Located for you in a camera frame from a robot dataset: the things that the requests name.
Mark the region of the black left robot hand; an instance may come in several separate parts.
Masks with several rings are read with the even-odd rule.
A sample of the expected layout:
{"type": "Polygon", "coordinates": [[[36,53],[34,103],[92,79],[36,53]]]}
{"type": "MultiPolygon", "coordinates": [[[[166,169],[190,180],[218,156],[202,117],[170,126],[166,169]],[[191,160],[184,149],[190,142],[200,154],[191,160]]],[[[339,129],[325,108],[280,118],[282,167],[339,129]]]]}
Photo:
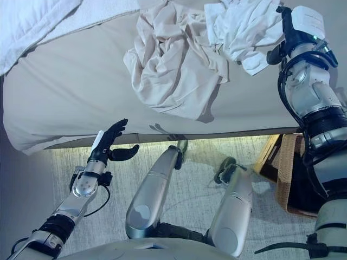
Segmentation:
{"type": "Polygon", "coordinates": [[[107,165],[108,160],[125,161],[133,158],[139,150],[139,145],[134,145],[132,148],[110,149],[115,139],[123,134],[127,123],[128,119],[122,119],[114,123],[107,131],[100,131],[94,140],[87,162],[101,161],[107,165]]]}

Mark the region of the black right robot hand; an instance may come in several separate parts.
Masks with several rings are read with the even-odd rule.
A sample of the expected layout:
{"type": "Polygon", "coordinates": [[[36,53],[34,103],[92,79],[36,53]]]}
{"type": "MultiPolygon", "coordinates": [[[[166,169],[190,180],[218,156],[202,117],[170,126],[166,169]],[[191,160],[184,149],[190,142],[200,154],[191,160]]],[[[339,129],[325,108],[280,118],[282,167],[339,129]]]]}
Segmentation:
{"type": "Polygon", "coordinates": [[[281,14],[285,42],[296,46],[302,43],[316,43],[326,37],[323,16],[306,6],[290,9],[280,5],[276,12],[281,14]]]}

